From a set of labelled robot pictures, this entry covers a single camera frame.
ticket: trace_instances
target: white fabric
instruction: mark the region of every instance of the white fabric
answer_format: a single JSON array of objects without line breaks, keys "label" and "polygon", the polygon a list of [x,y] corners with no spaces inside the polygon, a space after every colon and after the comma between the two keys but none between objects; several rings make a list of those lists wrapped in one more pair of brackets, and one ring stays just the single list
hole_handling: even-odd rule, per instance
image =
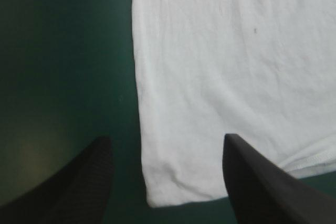
[{"label": "white fabric", "polygon": [[336,169],[336,0],[133,0],[152,207],[226,196],[225,133],[297,177]]}]

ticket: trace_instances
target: white cloth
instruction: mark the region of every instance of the white cloth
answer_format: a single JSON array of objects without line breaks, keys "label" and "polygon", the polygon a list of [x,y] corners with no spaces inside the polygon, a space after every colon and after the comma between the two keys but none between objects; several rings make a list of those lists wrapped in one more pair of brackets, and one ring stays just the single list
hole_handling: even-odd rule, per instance
[{"label": "white cloth", "polygon": [[226,196],[225,133],[297,177],[336,169],[336,0],[133,0],[152,207]]}]

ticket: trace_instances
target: dark green background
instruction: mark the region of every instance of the dark green background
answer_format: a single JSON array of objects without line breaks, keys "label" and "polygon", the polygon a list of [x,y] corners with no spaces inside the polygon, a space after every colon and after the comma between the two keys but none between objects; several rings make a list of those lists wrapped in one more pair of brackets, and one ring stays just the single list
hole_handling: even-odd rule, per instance
[{"label": "dark green background", "polygon": [[[131,0],[0,0],[0,205],[113,138],[104,223],[235,223],[227,199],[150,209],[140,163]],[[336,196],[336,174],[305,179]]]}]

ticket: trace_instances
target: black textured material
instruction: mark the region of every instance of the black textured material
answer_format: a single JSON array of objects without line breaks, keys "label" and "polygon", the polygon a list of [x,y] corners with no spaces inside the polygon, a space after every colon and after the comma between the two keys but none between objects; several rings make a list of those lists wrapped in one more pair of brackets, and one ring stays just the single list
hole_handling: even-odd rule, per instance
[{"label": "black textured material", "polygon": [[239,224],[335,224],[336,200],[297,180],[237,134],[226,134],[223,173]]},{"label": "black textured material", "polygon": [[112,174],[111,141],[99,137],[54,176],[0,208],[0,223],[101,223]]}]

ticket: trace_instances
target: green surface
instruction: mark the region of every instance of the green surface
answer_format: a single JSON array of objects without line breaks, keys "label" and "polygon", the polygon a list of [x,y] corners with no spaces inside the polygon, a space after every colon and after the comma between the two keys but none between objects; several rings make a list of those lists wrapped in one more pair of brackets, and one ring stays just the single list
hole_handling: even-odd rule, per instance
[{"label": "green surface", "polygon": [[[131,0],[0,0],[0,204],[113,138],[104,223],[235,223],[227,199],[150,209],[140,163]],[[336,174],[305,181],[336,196]]]}]

